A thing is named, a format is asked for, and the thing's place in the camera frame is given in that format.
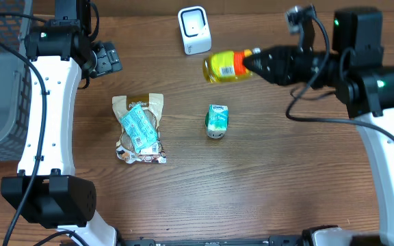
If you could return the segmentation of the yellow liquid bottle silver cap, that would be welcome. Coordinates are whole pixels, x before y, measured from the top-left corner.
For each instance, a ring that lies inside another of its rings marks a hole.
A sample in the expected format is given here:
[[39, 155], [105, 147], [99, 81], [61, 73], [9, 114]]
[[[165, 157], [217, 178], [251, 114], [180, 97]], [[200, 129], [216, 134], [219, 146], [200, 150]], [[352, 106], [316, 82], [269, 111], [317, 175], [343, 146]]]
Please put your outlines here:
[[254, 48], [212, 53], [202, 63], [204, 78], [208, 83], [230, 83], [249, 79], [254, 73], [243, 65], [243, 61], [260, 52], [260, 48]]

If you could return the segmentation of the snack packet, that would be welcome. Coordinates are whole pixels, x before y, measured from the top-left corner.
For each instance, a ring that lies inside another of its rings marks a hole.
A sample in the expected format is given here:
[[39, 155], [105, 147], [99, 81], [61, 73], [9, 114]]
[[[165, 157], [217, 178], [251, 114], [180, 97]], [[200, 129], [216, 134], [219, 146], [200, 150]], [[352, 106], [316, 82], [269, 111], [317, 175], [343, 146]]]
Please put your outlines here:
[[118, 122], [120, 117], [124, 116], [136, 105], [140, 105], [143, 108], [150, 123], [156, 129], [157, 141], [151, 147], [142, 149], [138, 154], [135, 152], [130, 137], [120, 124], [122, 133], [120, 139], [116, 143], [117, 157], [128, 164], [134, 162], [166, 163], [167, 157], [161, 144], [161, 134], [159, 132], [164, 105], [163, 94], [148, 93], [139, 96], [115, 96], [112, 98], [112, 109]]

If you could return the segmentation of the teal tissue pack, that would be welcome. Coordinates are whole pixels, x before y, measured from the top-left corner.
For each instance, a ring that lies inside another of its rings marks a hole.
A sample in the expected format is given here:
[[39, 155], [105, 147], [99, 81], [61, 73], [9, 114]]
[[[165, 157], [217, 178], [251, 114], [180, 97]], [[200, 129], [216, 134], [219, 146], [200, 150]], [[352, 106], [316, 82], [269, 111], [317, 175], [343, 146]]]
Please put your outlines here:
[[209, 105], [205, 116], [207, 136], [220, 139], [225, 136], [228, 128], [228, 107], [224, 105]]
[[157, 131], [140, 105], [134, 106], [120, 117], [119, 122], [130, 137], [136, 153], [151, 147], [157, 141]]

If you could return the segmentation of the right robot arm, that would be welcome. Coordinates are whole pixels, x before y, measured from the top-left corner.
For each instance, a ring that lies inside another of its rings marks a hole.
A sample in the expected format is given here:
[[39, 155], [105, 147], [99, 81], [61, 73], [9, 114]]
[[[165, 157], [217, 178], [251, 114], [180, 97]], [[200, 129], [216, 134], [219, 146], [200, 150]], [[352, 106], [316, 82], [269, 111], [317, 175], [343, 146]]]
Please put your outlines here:
[[313, 6], [285, 14], [297, 46], [274, 46], [244, 59], [244, 66], [269, 83], [299, 82], [309, 89], [330, 87], [347, 109], [346, 124], [356, 127], [367, 152], [380, 216], [376, 233], [321, 225], [303, 230], [296, 245], [394, 245], [394, 66], [382, 63], [382, 13], [375, 7], [342, 8], [326, 49], [313, 50], [315, 28], [322, 27]]

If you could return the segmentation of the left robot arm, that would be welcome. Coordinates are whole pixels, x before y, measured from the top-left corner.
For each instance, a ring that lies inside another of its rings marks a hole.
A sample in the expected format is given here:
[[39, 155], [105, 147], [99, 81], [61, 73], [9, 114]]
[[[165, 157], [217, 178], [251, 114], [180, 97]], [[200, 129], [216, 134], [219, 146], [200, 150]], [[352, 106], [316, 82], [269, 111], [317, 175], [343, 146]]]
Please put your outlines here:
[[31, 72], [27, 138], [16, 175], [1, 194], [24, 218], [76, 245], [121, 245], [117, 229], [96, 211], [94, 183], [78, 178], [73, 163], [73, 115], [78, 90], [118, 72], [114, 46], [96, 40], [99, 13], [91, 1], [56, 1], [55, 16], [39, 20], [21, 56]]

